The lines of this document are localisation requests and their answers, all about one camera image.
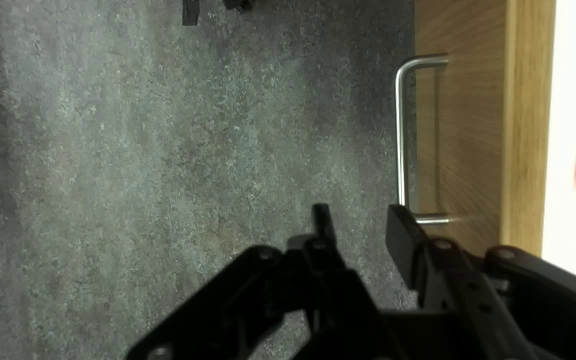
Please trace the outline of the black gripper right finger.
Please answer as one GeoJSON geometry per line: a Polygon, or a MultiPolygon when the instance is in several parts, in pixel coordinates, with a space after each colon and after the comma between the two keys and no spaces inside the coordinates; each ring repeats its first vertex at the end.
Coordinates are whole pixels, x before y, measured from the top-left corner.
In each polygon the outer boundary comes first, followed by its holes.
{"type": "Polygon", "coordinates": [[[409,360],[576,360],[576,273],[514,246],[475,256],[405,206],[389,209],[386,247],[416,293],[386,315],[409,360]]]}

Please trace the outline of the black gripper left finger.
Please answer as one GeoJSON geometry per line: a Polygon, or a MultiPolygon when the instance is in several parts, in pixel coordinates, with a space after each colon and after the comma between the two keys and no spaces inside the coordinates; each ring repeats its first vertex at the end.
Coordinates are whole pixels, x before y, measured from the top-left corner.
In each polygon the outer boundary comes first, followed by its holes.
{"type": "Polygon", "coordinates": [[[396,342],[361,276],[336,247],[326,203],[315,232],[287,250],[251,246],[159,321],[127,360],[249,360],[284,318],[303,311],[311,338],[293,360],[396,360],[396,342]]]}

